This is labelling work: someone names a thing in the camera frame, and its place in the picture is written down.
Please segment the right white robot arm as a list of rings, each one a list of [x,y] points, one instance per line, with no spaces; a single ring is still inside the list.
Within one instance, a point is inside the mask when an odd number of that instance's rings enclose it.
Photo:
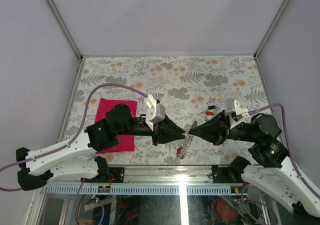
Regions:
[[[242,180],[259,188],[292,213],[297,223],[320,223],[320,190],[307,181],[293,161],[288,146],[278,140],[282,129],[272,115],[260,110],[240,115],[222,111],[188,133],[215,146],[225,140],[253,143],[248,149],[253,160],[274,173],[281,183],[239,155],[227,167],[229,179],[236,183]]]

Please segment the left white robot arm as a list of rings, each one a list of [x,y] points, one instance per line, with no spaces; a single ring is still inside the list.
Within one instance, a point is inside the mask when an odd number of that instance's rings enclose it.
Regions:
[[[152,144],[157,146],[184,139],[185,131],[168,118],[161,104],[152,106],[139,117],[133,117],[128,105],[117,104],[105,118],[88,126],[77,138],[38,150],[17,149],[18,184],[22,190],[31,191],[53,181],[84,179],[91,183],[110,183],[112,175],[105,158],[98,156],[79,163],[70,160],[119,145],[120,136],[151,137]]]

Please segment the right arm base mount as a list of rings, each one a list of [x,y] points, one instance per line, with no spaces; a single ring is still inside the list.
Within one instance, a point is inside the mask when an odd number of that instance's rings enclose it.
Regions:
[[[249,165],[251,165],[249,160],[237,156],[228,166],[211,165],[211,173],[207,176],[214,184],[243,183],[242,174]]]

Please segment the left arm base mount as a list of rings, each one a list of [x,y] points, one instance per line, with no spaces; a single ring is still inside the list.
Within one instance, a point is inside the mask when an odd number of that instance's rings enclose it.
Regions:
[[[94,161],[97,163],[97,176],[92,180],[96,183],[123,183],[125,178],[124,167],[109,167],[107,161],[103,157],[96,157]]]

